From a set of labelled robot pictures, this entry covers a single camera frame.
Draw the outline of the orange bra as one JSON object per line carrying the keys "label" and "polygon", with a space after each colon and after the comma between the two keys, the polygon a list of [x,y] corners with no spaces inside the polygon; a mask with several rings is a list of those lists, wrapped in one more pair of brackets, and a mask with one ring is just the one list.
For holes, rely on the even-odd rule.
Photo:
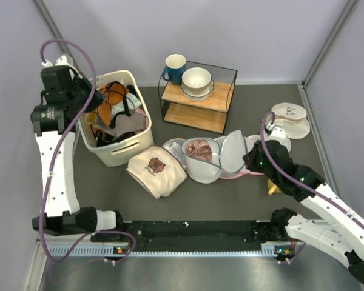
{"label": "orange bra", "polygon": [[128,88],[123,86],[118,81],[110,82],[98,90],[105,96],[105,100],[103,103],[97,108],[97,112],[101,118],[101,120],[108,125],[110,128],[114,128],[114,125],[111,125],[111,122],[116,121],[117,113],[112,113],[112,107],[118,105],[120,102],[123,103],[123,112],[127,116],[131,116],[132,114],[129,112],[129,106],[127,102],[127,94],[129,93]]}

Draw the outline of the blue zipper white mesh bag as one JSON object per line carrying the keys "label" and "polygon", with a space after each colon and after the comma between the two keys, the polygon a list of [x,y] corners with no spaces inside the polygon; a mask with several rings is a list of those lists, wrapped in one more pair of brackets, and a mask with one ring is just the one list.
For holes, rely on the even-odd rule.
{"label": "blue zipper white mesh bag", "polygon": [[[182,144],[182,151],[186,160],[186,170],[196,182],[211,184],[218,180],[222,170],[229,173],[239,172],[245,168],[243,156],[247,154],[247,144],[240,130],[235,130],[218,141],[212,138],[191,138]],[[206,140],[212,149],[212,162],[200,161],[186,155],[186,146],[196,139]]]}

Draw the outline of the pink bra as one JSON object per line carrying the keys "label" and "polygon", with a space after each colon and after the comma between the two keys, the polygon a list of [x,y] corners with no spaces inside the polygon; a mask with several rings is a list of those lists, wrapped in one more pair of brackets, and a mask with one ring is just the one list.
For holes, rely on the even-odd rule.
{"label": "pink bra", "polygon": [[212,162],[212,149],[203,139],[190,141],[186,146],[186,155],[200,161]]}

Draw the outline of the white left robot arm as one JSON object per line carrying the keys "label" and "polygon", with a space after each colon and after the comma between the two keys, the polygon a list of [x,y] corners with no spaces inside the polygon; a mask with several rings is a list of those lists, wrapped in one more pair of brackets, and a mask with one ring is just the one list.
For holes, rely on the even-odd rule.
{"label": "white left robot arm", "polygon": [[42,166],[43,206],[32,227],[51,236],[104,231],[112,240],[125,235],[125,225],[116,211],[81,207],[75,193],[73,154],[79,137],[76,116],[92,97],[86,111],[101,104],[103,97],[71,57],[60,56],[55,63],[43,63],[41,102],[30,119],[39,147]]}

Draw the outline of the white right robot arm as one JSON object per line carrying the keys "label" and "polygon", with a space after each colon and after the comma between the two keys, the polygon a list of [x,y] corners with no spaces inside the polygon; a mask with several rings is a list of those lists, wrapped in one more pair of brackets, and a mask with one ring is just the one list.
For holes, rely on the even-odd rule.
{"label": "white right robot arm", "polygon": [[296,164],[277,139],[282,128],[269,125],[244,155],[246,168],[264,174],[280,191],[312,210],[332,229],[328,230],[300,214],[282,208],[271,218],[271,233],[279,239],[301,240],[333,257],[364,285],[364,219],[345,204],[330,185],[312,168]]}

